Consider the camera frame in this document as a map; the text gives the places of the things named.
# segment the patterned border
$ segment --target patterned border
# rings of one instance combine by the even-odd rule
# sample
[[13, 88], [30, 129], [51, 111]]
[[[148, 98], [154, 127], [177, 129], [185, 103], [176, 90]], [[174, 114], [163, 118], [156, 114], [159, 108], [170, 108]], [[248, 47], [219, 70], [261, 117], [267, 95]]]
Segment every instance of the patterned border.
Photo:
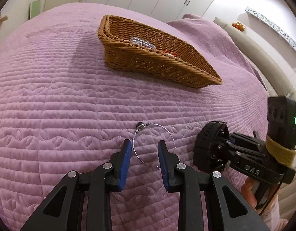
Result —
[[261, 20], [264, 24], [268, 25], [271, 29], [277, 32], [296, 51], [296, 42], [286, 32], [284, 32], [279, 26], [277, 26], [274, 22], [270, 21], [264, 15], [251, 9], [250, 7], [247, 7], [245, 11], [246, 13], [252, 16], [255, 16], [256, 18]]

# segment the pink quilted bedspread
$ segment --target pink quilted bedspread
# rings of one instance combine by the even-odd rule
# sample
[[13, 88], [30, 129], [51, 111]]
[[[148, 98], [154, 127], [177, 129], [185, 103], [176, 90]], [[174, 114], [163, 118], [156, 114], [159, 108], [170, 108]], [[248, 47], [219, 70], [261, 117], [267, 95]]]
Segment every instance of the pink quilted bedspread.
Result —
[[[106, 66], [97, 30], [114, 14], [164, 30], [193, 45], [223, 85], [191, 89]], [[172, 133], [182, 162], [192, 165], [196, 135], [211, 120], [264, 138], [267, 92], [251, 65], [216, 24], [190, 17], [168, 24], [92, 3], [71, 3], [29, 20], [0, 45], [0, 216], [19, 230], [70, 170], [87, 172], [109, 160], [139, 121]], [[141, 159], [158, 164], [160, 128], [140, 132]], [[238, 172], [227, 177], [239, 189]], [[126, 188], [112, 194], [113, 230], [176, 230], [178, 194], [167, 194], [160, 170], [131, 158]]]

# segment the metal screw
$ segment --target metal screw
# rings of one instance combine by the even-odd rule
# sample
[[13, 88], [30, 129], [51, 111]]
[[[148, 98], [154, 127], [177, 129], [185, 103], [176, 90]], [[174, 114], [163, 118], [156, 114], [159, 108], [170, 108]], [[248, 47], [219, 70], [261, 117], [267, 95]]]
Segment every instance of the metal screw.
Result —
[[220, 177], [222, 176], [221, 172], [219, 172], [219, 171], [214, 171], [214, 172], [212, 173], [212, 175], [213, 175], [215, 178], [220, 178]]
[[177, 168], [178, 169], [185, 169], [186, 168], [186, 165], [184, 163], [178, 163], [177, 164]]
[[109, 162], [103, 164], [103, 168], [105, 169], [110, 169], [111, 167], [112, 167], [112, 164]]
[[70, 171], [69, 173], [68, 173], [68, 177], [70, 177], [70, 178], [73, 178], [73, 177], [75, 177], [76, 176], [76, 171]]

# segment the brown woven basket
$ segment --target brown woven basket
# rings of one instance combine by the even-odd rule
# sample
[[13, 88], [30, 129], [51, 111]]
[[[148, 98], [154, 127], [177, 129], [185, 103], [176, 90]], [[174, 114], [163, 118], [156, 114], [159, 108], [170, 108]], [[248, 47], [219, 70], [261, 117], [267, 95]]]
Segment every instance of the brown woven basket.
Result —
[[[133, 71], [192, 88], [222, 84], [218, 73], [190, 44], [159, 29], [127, 18], [105, 15], [98, 36], [111, 68]], [[149, 49], [130, 41], [142, 38], [156, 46]], [[178, 53], [172, 57], [163, 52]]]

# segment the silver bracelet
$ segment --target silver bracelet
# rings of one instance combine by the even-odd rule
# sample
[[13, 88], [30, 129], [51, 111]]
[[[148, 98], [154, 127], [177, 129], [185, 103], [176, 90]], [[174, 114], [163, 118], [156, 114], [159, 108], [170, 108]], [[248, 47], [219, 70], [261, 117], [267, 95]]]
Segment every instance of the silver bracelet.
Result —
[[165, 130], [171, 135], [171, 137], [172, 137], [172, 139], [173, 139], [173, 142], [174, 142], [174, 153], [175, 153], [175, 150], [176, 150], [177, 148], [176, 148], [175, 141], [174, 141], [174, 138], [173, 138], [172, 134], [168, 131], [168, 129], [167, 129], [166, 127], [163, 127], [162, 125], [160, 125], [160, 124], [156, 124], [156, 123], [149, 123], [149, 122], [147, 122], [147, 123], [143, 123], [143, 122], [139, 122], [139, 123], [136, 125], [136, 131], [135, 131], [135, 134], [134, 134], [133, 139], [132, 139], [132, 147], [133, 147], [133, 150], [134, 150], [134, 153], [135, 153], [136, 157], [137, 157], [137, 158], [138, 158], [143, 164], [145, 164], [146, 166], [152, 167], [152, 166], [150, 166], [149, 164], [143, 162], [143, 161], [141, 160], [141, 158], [138, 157], [138, 155], [137, 155], [137, 153], [136, 153], [136, 151], [135, 151], [135, 147], [134, 147], [134, 140], [135, 140], [135, 136], [137, 135], [137, 133], [138, 133], [139, 131], [141, 131], [142, 129], [146, 128], [146, 127], [149, 126], [149, 125], [154, 125], [154, 126], [158, 126], [158, 127], [164, 128], [164, 129], [165, 129]]

